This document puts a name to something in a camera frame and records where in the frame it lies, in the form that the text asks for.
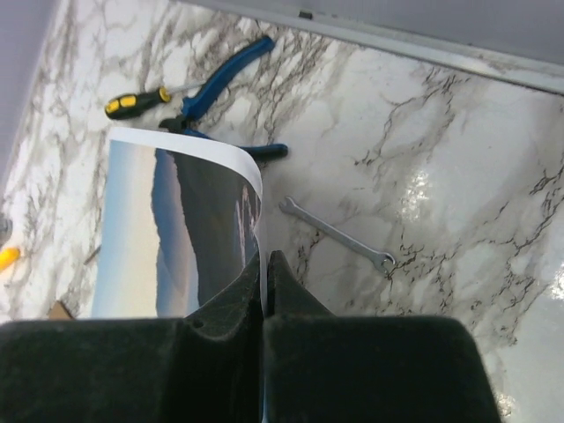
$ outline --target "marble surface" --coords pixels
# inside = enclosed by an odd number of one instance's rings
[[[260,34],[271,56],[200,130],[286,143],[263,169],[269,248],[340,315],[434,314],[477,340],[509,422],[564,412],[564,99],[311,33],[165,0],[62,1],[17,142],[2,211],[24,257],[0,275],[0,320],[61,299],[87,316],[118,93],[208,76]],[[128,124],[153,129],[180,99]],[[393,253],[371,263],[283,215],[304,208]]]

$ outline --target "yellow screwdriver handle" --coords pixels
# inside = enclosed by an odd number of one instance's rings
[[[121,121],[141,116],[150,108],[160,103],[168,103],[171,96],[162,86],[151,93],[124,94],[108,102],[105,107],[106,116],[110,119]]]
[[[12,263],[19,259],[19,249],[3,249],[0,251],[0,271],[8,269]]]

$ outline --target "pliers jaw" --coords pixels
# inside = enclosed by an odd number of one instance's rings
[[[187,119],[185,115],[163,119],[159,123],[159,128],[164,128],[173,134],[183,134],[188,127],[189,119]]]

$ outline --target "silver wrench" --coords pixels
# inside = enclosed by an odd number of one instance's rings
[[[341,244],[345,245],[355,253],[366,257],[372,262],[372,264],[378,271],[386,276],[390,274],[390,271],[388,271],[388,269],[384,267],[384,263],[391,262],[393,265],[396,264],[396,259],[392,254],[382,253],[380,251],[376,251],[375,249],[371,249],[368,245],[355,240],[352,236],[347,235],[344,232],[336,229],[334,226],[323,222],[321,219],[317,218],[309,211],[306,211],[299,207],[291,197],[285,197],[285,201],[281,202],[278,207],[280,207],[280,210],[283,213],[292,214],[293,216],[302,219],[304,222],[309,223],[313,227],[316,227],[320,231],[333,238],[335,241],[339,241]]]

